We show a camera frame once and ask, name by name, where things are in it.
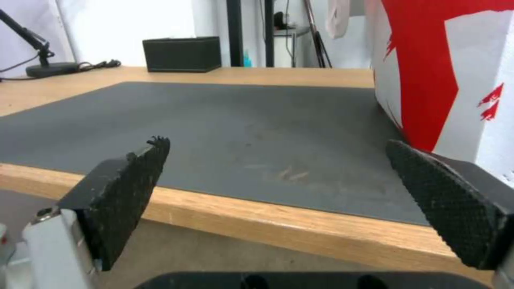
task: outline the textured rubber pad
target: textured rubber pad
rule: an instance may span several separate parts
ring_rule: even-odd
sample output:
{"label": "textured rubber pad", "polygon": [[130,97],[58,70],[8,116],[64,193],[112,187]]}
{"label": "textured rubber pad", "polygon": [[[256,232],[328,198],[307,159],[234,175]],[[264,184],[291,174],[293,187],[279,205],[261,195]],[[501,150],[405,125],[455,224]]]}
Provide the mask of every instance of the textured rubber pad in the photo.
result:
{"label": "textured rubber pad", "polygon": [[[462,262],[478,269],[495,269],[512,241],[513,218],[510,204],[497,202],[499,198],[486,190],[496,186],[505,190],[503,183],[471,163],[460,165],[461,174],[440,158],[401,141],[389,141],[386,152],[429,223]],[[465,179],[465,171],[472,171],[474,179]],[[494,185],[483,186],[485,190],[479,191],[473,182],[480,179]]]}
{"label": "textured rubber pad", "polygon": [[170,150],[167,138],[96,166],[58,206],[77,213],[93,259],[110,270],[136,228]]}

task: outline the black box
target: black box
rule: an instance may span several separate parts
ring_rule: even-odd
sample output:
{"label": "black box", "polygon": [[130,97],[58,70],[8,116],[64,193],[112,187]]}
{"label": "black box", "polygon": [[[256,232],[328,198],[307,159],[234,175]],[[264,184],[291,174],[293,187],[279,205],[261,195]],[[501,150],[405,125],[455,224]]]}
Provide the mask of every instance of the black box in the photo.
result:
{"label": "black box", "polygon": [[143,40],[149,72],[208,72],[222,65],[219,37]]}

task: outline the wooden table edge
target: wooden table edge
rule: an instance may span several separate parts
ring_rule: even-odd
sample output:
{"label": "wooden table edge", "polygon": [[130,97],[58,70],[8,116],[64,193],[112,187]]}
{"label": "wooden table edge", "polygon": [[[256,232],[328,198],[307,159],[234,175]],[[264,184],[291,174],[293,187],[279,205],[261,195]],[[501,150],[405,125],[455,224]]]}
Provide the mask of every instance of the wooden table edge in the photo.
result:
{"label": "wooden table edge", "polygon": [[[58,200],[83,176],[0,164],[0,189]],[[404,271],[457,274],[491,285],[492,272],[464,266],[430,227],[157,187],[147,220]]]}
{"label": "wooden table edge", "polygon": [[370,69],[231,67],[208,73],[148,73],[145,67],[121,66],[23,81],[23,84],[4,81],[0,83],[0,117],[121,82],[135,81],[374,88]]}

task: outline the black pole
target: black pole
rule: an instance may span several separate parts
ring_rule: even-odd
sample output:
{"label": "black pole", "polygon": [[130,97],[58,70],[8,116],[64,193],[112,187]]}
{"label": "black pole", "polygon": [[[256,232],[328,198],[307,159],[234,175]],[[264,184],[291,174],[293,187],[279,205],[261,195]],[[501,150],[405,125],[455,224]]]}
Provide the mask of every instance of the black pole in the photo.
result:
{"label": "black pole", "polygon": [[48,66],[47,58],[52,57],[54,54],[48,49],[50,44],[46,40],[27,28],[22,27],[2,9],[0,9],[0,20],[14,30],[16,34],[23,38],[23,40],[30,44],[35,50],[39,51],[39,62],[41,62],[42,66]]}
{"label": "black pole", "polygon": [[241,0],[227,0],[228,40],[231,66],[243,66]]}
{"label": "black pole", "polygon": [[274,67],[273,35],[275,24],[273,23],[273,0],[264,0],[264,24],[266,27],[266,67]]}
{"label": "black pole", "polygon": [[319,38],[317,37],[318,28],[316,28],[313,10],[312,10],[312,7],[310,6],[310,0],[303,0],[303,4],[305,6],[305,11],[307,11],[307,19],[309,21],[310,34],[312,34],[312,36],[313,36],[314,50],[316,51],[316,57],[318,58],[318,65],[320,67],[324,68],[325,61],[323,60],[323,54],[321,52],[321,44],[319,43]]}

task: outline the red graphic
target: red graphic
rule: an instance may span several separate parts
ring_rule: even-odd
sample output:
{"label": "red graphic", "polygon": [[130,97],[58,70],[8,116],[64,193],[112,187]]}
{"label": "red graphic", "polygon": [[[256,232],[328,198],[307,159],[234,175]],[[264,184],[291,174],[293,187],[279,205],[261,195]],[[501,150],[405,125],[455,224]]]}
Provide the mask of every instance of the red graphic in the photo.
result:
{"label": "red graphic", "polygon": [[495,100],[499,99],[502,94],[502,89],[503,89],[503,83],[500,84],[493,91],[491,91],[491,93],[488,94],[486,97],[484,97],[484,99],[482,99],[476,107],[479,107],[480,105],[482,105],[484,103],[495,101]]}
{"label": "red graphic", "polygon": [[480,114],[482,116],[481,120],[493,119],[496,116],[496,111],[498,110],[498,103],[500,103],[500,101],[495,102],[490,108],[484,110],[484,112]]}
{"label": "red graphic", "polygon": [[500,84],[497,88],[491,91],[484,99],[480,101],[478,106],[487,103],[496,101],[490,108],[484,110],[480,115],[482,116],[481,120],[491,120],[496,116],[496,111],[498,110],[498,105],[500,103],[500,96],[502,95],[503,83]]}
{"label": "red graphic", "polygon": [[385,52],[385,56],[384,56],[384,60],[386,60],[387,56],[389,56],[389,54],[391,53],[391,51],[393,51],[393,49],[396,48],[396,44],[393,42],[393,34],[391,33],[391,35],[389,36],[389,41],[387,42],[387,51]]}
{"label": "red graphic", "polygon": [[514,1],[382,0],[382,3],[391,25],[389,46],[396,48],[398,55],[403,133],[416,148],[432,151],[458,92],[445,21],[486,10],[513,10]]}

